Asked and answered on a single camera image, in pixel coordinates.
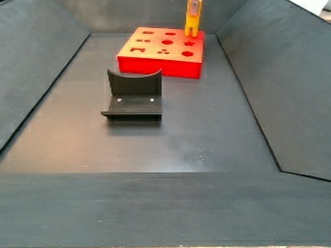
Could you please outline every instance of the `white surface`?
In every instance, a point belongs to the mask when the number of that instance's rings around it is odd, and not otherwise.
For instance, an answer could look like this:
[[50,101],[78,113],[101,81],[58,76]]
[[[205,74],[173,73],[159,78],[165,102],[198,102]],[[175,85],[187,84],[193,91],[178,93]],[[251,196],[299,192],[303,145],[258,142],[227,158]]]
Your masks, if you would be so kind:
[[318,16],[329,2],[330,2],[329,7],[331,8],[331,1],[329,0],[291,0],[291,1]]

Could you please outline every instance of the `black holder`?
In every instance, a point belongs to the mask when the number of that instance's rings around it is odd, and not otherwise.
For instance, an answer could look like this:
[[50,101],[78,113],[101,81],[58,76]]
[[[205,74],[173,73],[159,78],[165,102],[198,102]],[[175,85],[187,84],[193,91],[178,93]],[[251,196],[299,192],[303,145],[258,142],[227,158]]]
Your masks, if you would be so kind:
[[145,77],[123,77],[107,70],[111,100],[102,115],[113,119],[162,118],[162,70]]

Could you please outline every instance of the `hole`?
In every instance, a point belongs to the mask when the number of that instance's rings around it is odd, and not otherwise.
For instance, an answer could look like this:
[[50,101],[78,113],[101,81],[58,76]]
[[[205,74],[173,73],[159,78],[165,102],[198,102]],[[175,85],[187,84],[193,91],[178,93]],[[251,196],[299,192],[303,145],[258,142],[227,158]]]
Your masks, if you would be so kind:
[[130,51],[139,51],[139,52],[145,52],[146,49],[145,48],[138,48],[138,47],[133,47]]
[[186,46],[191,46],[193,47],[193,45],[195,44],[194,42],[187,42],[187,43],[185,43],[186,44]]
[[163,41],[162,43],[163,43],[165,45],[171,45],[174,42],[170,41],[170,40],[166,40],[166,41]]
[[182,53],[182,56],[185,56],[185,57],[191,57],[193,55],[194,55],[194,53],[191,51],[185,51]]

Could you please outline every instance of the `red foam block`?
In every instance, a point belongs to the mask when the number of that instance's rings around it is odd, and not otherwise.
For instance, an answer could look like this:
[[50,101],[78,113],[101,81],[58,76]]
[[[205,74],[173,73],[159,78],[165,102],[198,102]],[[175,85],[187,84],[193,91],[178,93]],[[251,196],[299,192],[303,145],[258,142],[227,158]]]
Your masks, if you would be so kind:
[[118,54],[122,73],[201,78],[205,32],[186,37],[185,30],[139,27]]

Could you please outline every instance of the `gray floor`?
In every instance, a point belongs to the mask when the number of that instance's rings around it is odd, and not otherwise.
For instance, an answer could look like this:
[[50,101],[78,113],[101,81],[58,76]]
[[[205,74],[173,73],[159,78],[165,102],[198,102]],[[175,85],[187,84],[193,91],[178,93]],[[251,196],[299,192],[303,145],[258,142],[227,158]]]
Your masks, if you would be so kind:
[[0,247],[330,246],[331,184],[278,171],[215,36],[162,125],[107,122],[125,41],[90,39],[2,154]]
[[163,79],[163,120],[110,123],[106,70],[129,36],[95,35],[0,158],[2,173],[275,172],[217,36],[201,80]]

